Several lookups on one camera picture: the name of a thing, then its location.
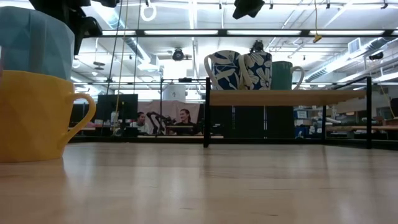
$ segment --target mug handle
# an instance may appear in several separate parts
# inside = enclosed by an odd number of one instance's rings
[[[241,73],[243,76],[243,80],[246,86],[248,86],[248,88],[250,88],[251,86],[251,79],[249,76],[249,72],[246,69],[246,64],[244,63],[244,55],[240,55],[238,58],[239,61],[239,67],[241,68]]]
[[[304,76],[305,76],[305,71],[304,68],[300,67],[300,66],[294,66],[290,69],[290,73],[293,75],[293,72],[296,71],[297,69],[301,70],[301,77],[300,80],[298,81],[298,83],[296,84],[296,87],[294,87],[293,90],[296,90],[300,87],[301,83],[303,82]]]
[[[71,130],[69,130],[66,134],[64,134],[62,136],[60,143],[59,143],[60,146],[62,146],[61,148],[63,148],[63,146],[68,144],[69,140],[71,140],[71,138],[74,137],[74,135],[77,134],[77,132],[82,130],[86,126],[86,124],[88,124],[90,122],[90,120],[93,118],[93,116],[95,115],[96,105],[90,95],[87,95],[84,93],[74,93],[67,98],[67,101],[74,102],[77,99],[86,99],[88,101],[88,104],[89,104],[88,112],[87,112],[86,116],[75,127],[73,127]]]
[[[205,57],[205,61],[203,62],[204,66],[205,66],[205,69],[206,69],[206,72],[207,72],[207,75],[210,77],[211,84],[213,86],[215,86],[217,90],[222,90],[222,88],[219,86],[219,84],[217,82],[216,77],[213,75],[213,72],[211,71],[211,68],[210,68],[210,65],[209,65],[209,58],[210,58],[210,60],[213,60],[214,59],[214,55],[207,55]]]

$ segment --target yellow mug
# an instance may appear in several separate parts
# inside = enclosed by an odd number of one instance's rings
[[[73,101],[86,99],[87,115],[68,131]],[[50,75],[3,70],[0,83],[0,162],[58,159],[68,141],[93,118],[94,100],[73,83]]]

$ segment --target person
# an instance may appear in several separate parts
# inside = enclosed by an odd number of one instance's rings
[[[180,119],[181,122],[175,124],[174,126],[190,126],[189,128],[173,128],[172,132],[177,135],[198,135],[201,134],[199,126],[193,122],[191,122],[191,114],[189,110],[182,109],[180,110]]]
[[[133,128],[137,128],[141,134],[149,134],[149,126],[145,123],[145,114],[138,112],[137,121],[132,123]]]

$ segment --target hair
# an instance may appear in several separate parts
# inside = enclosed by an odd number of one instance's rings
[[[188,121],[191,122],[191,113],[187,109],[181,109],[180,111],[184,111],[188,115]]]
[[[138,113],[137,113],[137,119],[138,119],[139,117],[141,117],[142,114],[144,114],[144,112],[138,112]]]

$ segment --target air vent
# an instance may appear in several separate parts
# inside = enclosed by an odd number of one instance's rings
[[[360,48],[361,48],[361,39],[360,38],[357,38],[357,39],[351,41],[350,43],[348,43],[348,52],[350,54],[359,51]]]

